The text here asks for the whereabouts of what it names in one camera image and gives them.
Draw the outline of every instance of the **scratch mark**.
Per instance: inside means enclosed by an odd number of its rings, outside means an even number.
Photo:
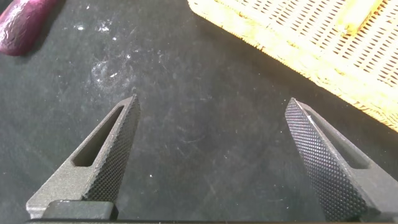
[[[183,157],[185,157],[185,154],[182,152],[182,150],[179,147],[177,147],[177,151],[180,152]]]
[[[214,189],[213,185],[210,183],[210,181],[207,179],[205,175],[203,175],[203,177],[205,178],[206,183],[209,185],[211,193],[213,193],[213,195],[216,195],[216,190]]]
[[[181,139],[181,142],[184,142],[184,143],[193,143],[193,142],[197,142],[197,141],[200,141],[200,140],[202,140],[202,139],[204,139],[206,137],[206,135],[203,135],[202,137],[200,137],[200,138],[198,138],[198,139],[196,139],[196,140],[192,140],[192,141],[185,141],[185,140],[182,140]]]

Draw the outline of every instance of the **yellow object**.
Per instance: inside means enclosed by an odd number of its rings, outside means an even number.
[[[336,28],[341,34],[356,34],[377,11],[382,0],[348,0],[338,16]]]
[[[398,131],[398,0],[384,0],[356,35],[346,36],[335,30],[344,0],[188,2],[198,15]]]

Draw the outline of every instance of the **black mat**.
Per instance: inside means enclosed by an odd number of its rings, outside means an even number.
[[[291,97],[398,178],[397,133],[186,1],[69,0],[47,25],[32,54],[0,55],[1,223],[28,219],[29,197],[133,93],[120,218],[321,220],[284,120]]]

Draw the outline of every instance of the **purple object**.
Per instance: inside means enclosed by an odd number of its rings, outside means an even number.
[[[58,0],[13,0],[0,16],[0,52],[18,56],[34,45]]]

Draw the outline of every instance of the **dust speck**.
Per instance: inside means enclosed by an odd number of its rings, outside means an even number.
[[[110,24],[111,24],[110,22],[105,22],[105,21],[100,22],[99,27],[98,27],[98,31],[100,31],[102,33],[109,32],[108,25],[110,25]]]
[[[76,24],[76,25],[73,26],[73,28],[75,28],[75,29],[77,29],[77,30],[80,30],[80,31],[82,31],[82,30],[85,29],[85,27],[83,26],[83,24]]]

